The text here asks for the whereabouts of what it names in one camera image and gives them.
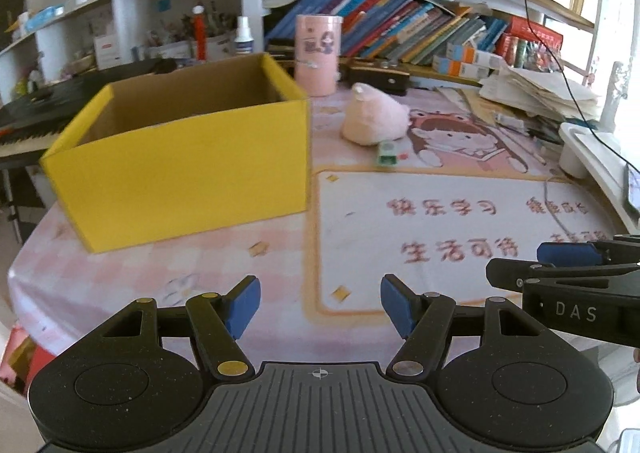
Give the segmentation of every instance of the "stack of papers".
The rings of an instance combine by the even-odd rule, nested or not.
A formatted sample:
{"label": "stack of papers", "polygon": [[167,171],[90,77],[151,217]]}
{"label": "stack of papers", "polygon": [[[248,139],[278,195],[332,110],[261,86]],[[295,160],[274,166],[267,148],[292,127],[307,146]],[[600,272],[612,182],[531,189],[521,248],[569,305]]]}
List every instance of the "stack of papers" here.
{"label": "stack of papers", "polygon": [[[568,80],[571,91],[587,120],[599,120],[602,107],[598,96],[580,83]],[[503,68],[480,81],[480,95],[485,99],[524,110],[532,116],[556,121],[581,119],[564,77],[559,72],[534,72],[521,68]]]}

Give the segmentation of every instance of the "black clamp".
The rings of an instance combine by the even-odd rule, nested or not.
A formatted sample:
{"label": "black clamp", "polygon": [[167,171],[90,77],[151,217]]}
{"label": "black clamp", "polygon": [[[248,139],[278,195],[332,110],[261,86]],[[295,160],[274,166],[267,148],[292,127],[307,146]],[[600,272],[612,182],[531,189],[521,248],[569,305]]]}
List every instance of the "black clamp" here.
{"label": "black clamp", "polygon": [[[456,306],[436,292],[415,294],[392,274],[380,293],[406,339],[387,377],[423,384],[469,436],[516,451],[597,438],[612,406],[609,379],[506,298]],[[444,365],[456,335],[480,336],[480,346]]]}
{"label": "black clamp", "polygon": [[540,261],[494,258],[493,287],[522,293],[522,308],[549,328],[640,347],[640,237],[543,243]]}
{"label": "black clamp", "polygon": [[[29,402],[42,436],[74,451],[128,451],[172,435],[215,386],[255,375],[236,339],[259,305],[255,276],[183,307],[157,308],[152,298],[130,303],[34,378]],[[199,368],[163,349],[162,337],[190,338]],[[31,397],[38,392],[47,397]]]}

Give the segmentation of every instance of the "white bottle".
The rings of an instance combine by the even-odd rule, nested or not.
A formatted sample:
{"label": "white bottle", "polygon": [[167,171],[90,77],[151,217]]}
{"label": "white bottle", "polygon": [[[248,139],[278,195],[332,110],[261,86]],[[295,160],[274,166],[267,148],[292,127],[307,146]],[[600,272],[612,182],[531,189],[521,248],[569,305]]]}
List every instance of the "white bottle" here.
{"label": "white bottle", "polygon": [[249,19],[246,16],[238,16],[238,31],[234,40],[236,55],[251,54],[254,51],[254,37],[249,29]]}

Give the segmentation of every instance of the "pink cylindrical container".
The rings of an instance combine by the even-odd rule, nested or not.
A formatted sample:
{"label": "pink cylindrical container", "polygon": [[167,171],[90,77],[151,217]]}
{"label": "pink cylindrical container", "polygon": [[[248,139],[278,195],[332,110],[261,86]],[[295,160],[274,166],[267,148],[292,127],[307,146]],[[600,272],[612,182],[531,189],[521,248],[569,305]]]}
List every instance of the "pink cylindrical container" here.
{"label": "pink cylindrical container", "polygon": [[296,81],[312,97],[336,90],[342,18],[327,14],[296,17]]}

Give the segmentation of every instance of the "pink plush toy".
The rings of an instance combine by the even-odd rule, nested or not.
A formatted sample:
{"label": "pink plush toy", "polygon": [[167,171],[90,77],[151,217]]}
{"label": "pink plush toy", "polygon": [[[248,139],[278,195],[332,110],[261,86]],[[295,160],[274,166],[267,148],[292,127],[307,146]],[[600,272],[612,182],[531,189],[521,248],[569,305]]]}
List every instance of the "pink plush toy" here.
{"label": "pink plush toy", "polygon": [[409,126],[409,107],[364,83],[354,83],[353,97],[344,111],[342,136],[371,146],[404,137]]}

